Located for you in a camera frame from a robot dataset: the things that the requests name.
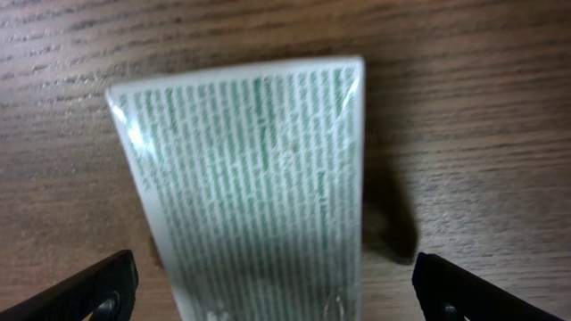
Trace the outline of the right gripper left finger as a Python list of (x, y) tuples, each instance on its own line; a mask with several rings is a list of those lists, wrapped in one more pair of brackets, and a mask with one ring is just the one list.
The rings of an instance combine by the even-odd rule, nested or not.
[(2, 311), (1, 318), (129, 321), (137, 287), (133, 253), (122, 250)]

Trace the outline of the white green medicine box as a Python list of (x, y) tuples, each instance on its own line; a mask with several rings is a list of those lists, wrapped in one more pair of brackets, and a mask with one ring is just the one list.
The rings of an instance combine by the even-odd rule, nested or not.
[(360, 318), (365, 62), (259, 62), (105, 97), (184, 320)]

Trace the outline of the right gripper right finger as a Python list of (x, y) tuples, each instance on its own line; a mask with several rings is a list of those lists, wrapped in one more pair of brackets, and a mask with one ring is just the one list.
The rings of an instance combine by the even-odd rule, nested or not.
[(435, 254), (418, 254), (412, 284), (426, 321), (562, 321)]

